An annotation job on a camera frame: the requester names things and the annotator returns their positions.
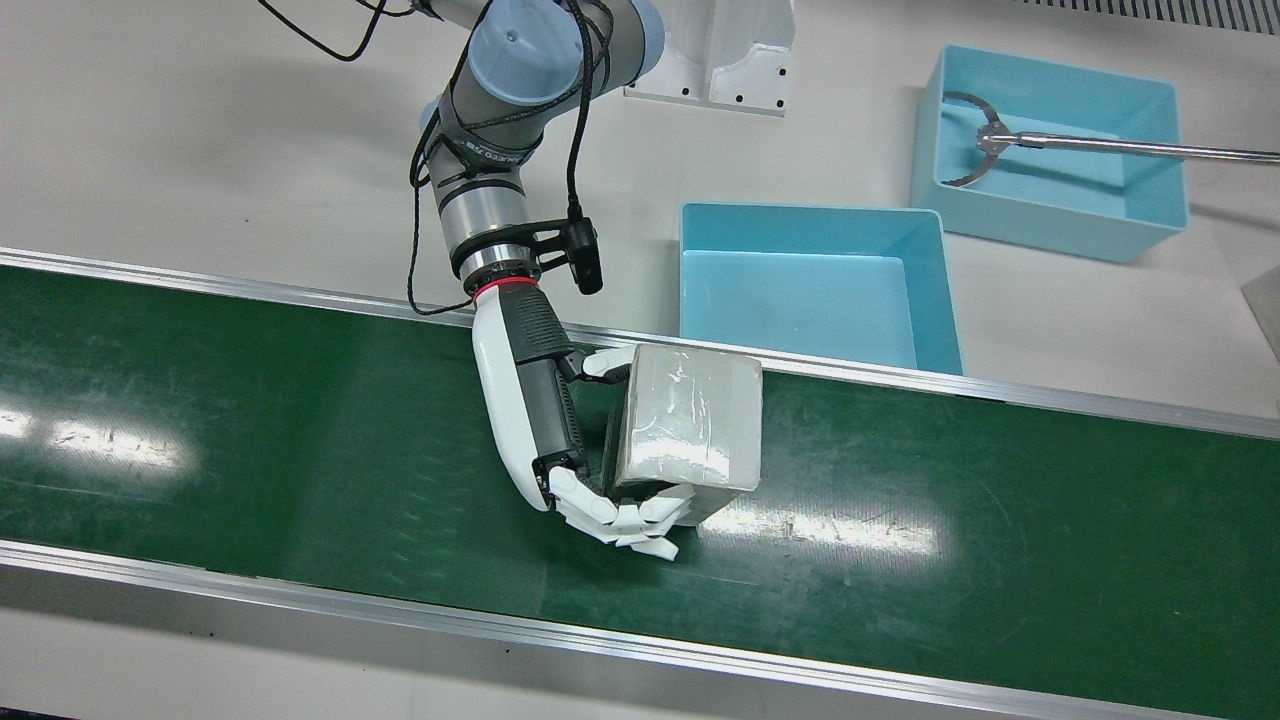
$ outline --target black cable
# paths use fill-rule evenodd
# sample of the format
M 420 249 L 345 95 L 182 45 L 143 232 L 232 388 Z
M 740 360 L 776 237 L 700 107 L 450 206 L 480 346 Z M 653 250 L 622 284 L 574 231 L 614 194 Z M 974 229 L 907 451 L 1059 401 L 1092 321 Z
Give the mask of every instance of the black cable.
M 568 163 L 564 168 L 564 186 L 568 188 L 568 219 L 582 219 L 582 204 L 577 199 L 577 155 L 582 147 L 582 135 L 586 132 L 586 115 L 591 106 L 590 76 L 594 65 L 591 63 L 591 35 L 586 26 L 586 17 L 577 0 L 566 0 L 573 22 L 577 23 L 579 35 L 582 37 L 582 94 L 577 105 L 577 126 L 573 128 L 573 142 L 568 149 Z
M 284 23 L 285 27 L 288 27 L 293 32 L 298 33 L 300 37 L 302 37 L 303 40 L 306 40 L 311 45 L 315 45 L 316 47 L 324 50 L 325 53 L 328 53 L 335 60 L 342 60 L 343 63 L 351 63 L 351 61 L 356 60 L 357 58 L 360 58 L 361 55 L 365 54 L 365 49 L 369 47 L 369 41 L 374 37 L 374 28 L 378 27 L 379 18 L 381 18 L 384 14 L 390 14 L 390 13 L 387 13 L 387 0 L 378 0 L 378 5 L 374 6 L 374 8 L 371 8 L 374 12 L 369 17 L 369 27 L 365 28 L 365 37 L 361 38 L 360 45 L 356 47 L 356 50 L 353 53 L 351 53 L 349 55 L 343 55 L 342 53 L 338 53 L 333 47 L 329 47 L 324 42 L 320 42 L 315 37 L 311 37 L 310 35 L 307 35 L 306 31 L 303 31 L 298 26 L 293 24 L 293 20 L 291 20 L 289 18 L 285 18 L 283 13 L 280 13 L 279 10 L 276 10 L 275 8 L 273 8 L 271 4 L 268 3 L 266 0 L 257 0 L 257 4 L 261 5 L 261 6 L 264 6 L 264 8 L 266 8 L 266 10 L 269 13 L 271 13 L 273 15 L 275 15 L 275 19 L 280 20 L 282 23 Z M 365 5 L 366 8 L 369 6 L 367 3 L 364 3 L 364 1 L 361 1 L 360 4 Z
M 370 10 L 378 10 L 378 6 L 374 5 L 372 3 L 370 3 L 369 0 L 356 0 L 356 3 L 360 3 L 361 5 L 369 8 Z M 407 18 L 408 15 L 412 15 L 417 10 L 415 10 L 413 6 L 410 5 L 408 8 L 406 8 L 403 10 L 397 10 L 397 12 L 378 10 L 378 12 L 381 13 L 381 14 L 384 14 L 384 15 L 387 15 L 388 18 Z
M 445 307 L 436 307 L 435 310 L 422 310 L 417 306 L 417 301 L 413 300 L 413 270 L 417 269 L 417 242 L 419 234 L 421 233 L 421 214 L 422 214 L 422 190 L 420 187 L 413 188 L 413 251 L 408 258 L 408 282 L 406 283 L 406 291 L 408 295 L 408 306 L 419 315 L 439 315 L 440 313 L 451 313 L 453 310 L 461 310 L 467 305 L 471 305 L 471 299 L 466 299 L 457 305 L 449 305 Z

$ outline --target red ring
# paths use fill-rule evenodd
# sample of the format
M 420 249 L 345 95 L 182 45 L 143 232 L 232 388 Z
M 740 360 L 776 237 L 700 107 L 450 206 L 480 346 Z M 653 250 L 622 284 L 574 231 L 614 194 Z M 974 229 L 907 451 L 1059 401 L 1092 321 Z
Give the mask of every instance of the red ring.
M 538 281 L 535 281 L 534 278 L 526 278 L 526 277 L 522 277 L 522 275 L 516 275 L 516 277 L 511 277 L 511 278 L 498 278 L 498 279 L 493 281 L 492 283 L 481 286 L 480 290 L 477 290 L 475 292 L 475 295 L 471 296 L 471 300 L 474 301 L 475 299 L 480 297 L 480 293 L 484 292 L 484 291 L 486 291 L 486 290 L 489 290 L 490 287 L 498 287 L 500 284 L 511 284 L 511 283 L 526 283 L 526 284 L 531 284 L 534 287 L 538 286 Z

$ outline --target blue joint cap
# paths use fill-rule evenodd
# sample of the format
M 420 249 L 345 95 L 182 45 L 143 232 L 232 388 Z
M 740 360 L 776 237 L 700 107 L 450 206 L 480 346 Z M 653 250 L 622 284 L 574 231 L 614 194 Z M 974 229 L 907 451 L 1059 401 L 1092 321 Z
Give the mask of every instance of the blue joint cap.
M 658 64 L 662 58 L 662 49 L 667 46 L 667 27 L 662 23 L 662 15 L 649 0 L 631 0 L 636 14 L 640 15 L 640 27 L 644 29 L 644 63 L 636 77 L 645 74 Z
M 568 90 L 582 67 L 573 17 L 552 0 L 493 0 L 467 65 L 486 92 L 512 105 L 541 105 Z

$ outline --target robotic arm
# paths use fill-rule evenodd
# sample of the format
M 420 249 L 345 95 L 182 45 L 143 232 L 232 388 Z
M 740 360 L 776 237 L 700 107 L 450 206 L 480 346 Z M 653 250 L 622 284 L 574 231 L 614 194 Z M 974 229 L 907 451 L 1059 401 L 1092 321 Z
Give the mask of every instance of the robotic arm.
M 424 113 L 425 165 L 454 274 L 476 306 L 472 343 L 499 455 L 540 511 L 600 539 L 673 559 L 667 530 L 692 491 L 676 486 L 617 503 L 593 484 L 568 383 L 626 379 L 634 348 L 585 356 L 538 287 L 567 264 L 582 293 L 600 290 L 595 231 L 577 205 L 530 222 L 520 167 L 552 118 L 631 83 L 662 54 L 649 0 L 415 0 L 417 9 L 475 24 L 444 94 Z M 584 81 L 588 97 L 584 100 Z M 585 118 L 579 119 L 570 165 Z

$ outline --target white floor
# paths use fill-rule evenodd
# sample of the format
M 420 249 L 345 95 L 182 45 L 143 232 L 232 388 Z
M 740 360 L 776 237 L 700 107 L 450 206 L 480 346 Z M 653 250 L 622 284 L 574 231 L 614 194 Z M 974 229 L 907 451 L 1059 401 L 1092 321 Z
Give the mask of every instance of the white floor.
M 620 95 L 593 106 L 580 184 L 607 283 L 580 297 L 567 274 L 550 277 L 563 319 L 676 333 L 685 201 L 905 205 L 915 101 L 947 42 L 1164 78 L 1188 141 L 1280 147 L 1274 37 L 1002 0 L 797 5 L 786 119 Z M 357 40 L 355 4 L 280 6 Z M 343 65 L 248 1 L 9 3 L 0 245 L 401 297 L 408 152 L 463 40 L 389 22 Z M 525 173 L 538 217 L 563 210 L 571 124 L 548 129 Z M 1199 164 L 1188 178 L 1190 229 L 1130 266 L 950 236 L 969 374 L 1277 416 L 1280 363 L 1239 287 L 1280 264 L 1280 176 Z M 453 302 L 426 228 L 419 293 Z M 653 715 L 0 610 L 4 705 L 86 719 Z

